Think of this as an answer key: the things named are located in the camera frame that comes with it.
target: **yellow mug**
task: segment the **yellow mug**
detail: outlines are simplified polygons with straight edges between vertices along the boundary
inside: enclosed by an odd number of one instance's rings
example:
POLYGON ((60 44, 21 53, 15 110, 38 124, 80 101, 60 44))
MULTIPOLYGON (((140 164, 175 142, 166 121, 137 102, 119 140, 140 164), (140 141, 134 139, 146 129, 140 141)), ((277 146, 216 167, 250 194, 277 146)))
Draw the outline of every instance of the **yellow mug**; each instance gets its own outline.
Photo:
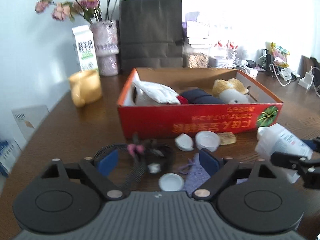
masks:
POLYGON ((69 77, 71 97, 76 107, 91 104, 102 97, 100 76, 96 70, 74 73, 69 77))

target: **white plastic bag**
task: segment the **white plastic bag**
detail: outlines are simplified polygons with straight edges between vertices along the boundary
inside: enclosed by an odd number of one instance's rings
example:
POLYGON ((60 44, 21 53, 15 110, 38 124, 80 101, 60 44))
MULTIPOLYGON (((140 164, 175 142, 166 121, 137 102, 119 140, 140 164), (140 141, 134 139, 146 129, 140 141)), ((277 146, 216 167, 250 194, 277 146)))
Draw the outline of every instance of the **white plastic bag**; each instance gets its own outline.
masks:
POLYGON ((136 105, 156 105, 151 103, 152 100, 157 104, 180 104, 177 99, 179 94, 170 87, 147 81, 134 81, 133 84, 137 89, 136 105))

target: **snack bag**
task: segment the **snack bag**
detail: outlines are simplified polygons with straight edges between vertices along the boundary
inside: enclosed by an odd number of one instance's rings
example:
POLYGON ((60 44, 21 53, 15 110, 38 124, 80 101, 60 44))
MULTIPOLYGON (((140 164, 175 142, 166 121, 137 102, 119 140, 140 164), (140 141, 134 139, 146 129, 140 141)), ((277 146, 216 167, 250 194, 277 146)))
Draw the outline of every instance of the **snack bag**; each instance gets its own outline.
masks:
POLYGON ((273 62, 279 67, 289 67, 287 64, 288 55, 290 52, 286 49, 277 46, 274 42, 271 43, 271 54, 273 56, 273 62))

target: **wooden table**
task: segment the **wooden table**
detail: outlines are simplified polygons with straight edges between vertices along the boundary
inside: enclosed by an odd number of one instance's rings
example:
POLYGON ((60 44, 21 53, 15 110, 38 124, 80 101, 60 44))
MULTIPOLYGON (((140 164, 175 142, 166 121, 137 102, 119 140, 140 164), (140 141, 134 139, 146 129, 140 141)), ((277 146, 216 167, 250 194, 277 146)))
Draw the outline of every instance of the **wooden table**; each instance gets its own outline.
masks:
MULTIPOLYGON (((77 162, 86 156, 93 156, 101 147, 111 143, 125 142, 116 109, 116 100, 126 80, 124 76, 102 78, 103 99, 82 109, 76 109, 68 93, 44 120, 16 163, 4 187, 0 200, 0 239, 9 240, 20 231, 12 213, 12 203, 19 192, 53 158, 65 163, 77 162)), ((320 98, 311 90, 292 82, 281 87, 275 78, 260 73, 257 79, 284 101, 278 122, 299 138, 313 138, 320 134, 320 98)), ((237 134, 233 145, 219 147, 219 156, 233 156, 240 161, 252 162, 258 155, 254 148, 256 133, 237 134)), ((173 145, 172 139, 163 140, 173 145)), ((192 158, 193 153, 176 149, 173 171, 192 158)), ((114 182, 123 181, 129 171, 129 156, 121 155, 120 163, 112 174, 114 182)), ((158 176, 146 176, 139 190, 159 190, 158 176)), ((301 179, 295 186, 307 198, 305 216, 299 232, 308 239, 315 239, 320 233, 320 191, 302 188, 301 179)))

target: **stuffed toy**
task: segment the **stuffed toy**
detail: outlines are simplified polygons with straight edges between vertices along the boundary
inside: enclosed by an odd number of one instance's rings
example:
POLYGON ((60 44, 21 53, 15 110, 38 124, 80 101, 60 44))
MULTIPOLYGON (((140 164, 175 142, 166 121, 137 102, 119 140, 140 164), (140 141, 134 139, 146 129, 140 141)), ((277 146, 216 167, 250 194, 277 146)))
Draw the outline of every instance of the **stuffed toy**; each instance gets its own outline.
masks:
POLYGON ((212 95, 225 104, 249 104, 249 92, 241 81, 230 78, 228 81, 217 79, 212 87, 212 95))

